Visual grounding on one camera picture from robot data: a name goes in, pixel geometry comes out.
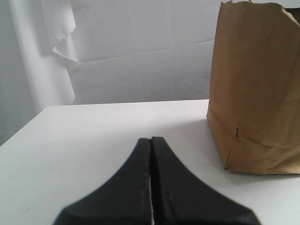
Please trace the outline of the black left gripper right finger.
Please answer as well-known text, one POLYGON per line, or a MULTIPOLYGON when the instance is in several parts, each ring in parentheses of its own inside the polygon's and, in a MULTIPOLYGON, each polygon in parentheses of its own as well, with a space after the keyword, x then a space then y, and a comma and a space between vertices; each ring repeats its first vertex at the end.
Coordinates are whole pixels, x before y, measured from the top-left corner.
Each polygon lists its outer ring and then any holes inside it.
POLYGON ((151 197, 156 225, 256 225, 254 212, 212 189, 162 137, 151 139, 151 197))

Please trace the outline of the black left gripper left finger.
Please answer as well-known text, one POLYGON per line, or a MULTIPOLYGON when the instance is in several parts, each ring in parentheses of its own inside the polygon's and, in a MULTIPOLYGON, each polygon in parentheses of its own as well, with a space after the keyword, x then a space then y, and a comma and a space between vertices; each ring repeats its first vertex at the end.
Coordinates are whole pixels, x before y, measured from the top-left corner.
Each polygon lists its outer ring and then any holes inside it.
POLYGON ((150 225, 150 153, 140 138, 122 167, 101 187, 65 207, 57 225, 150 225))

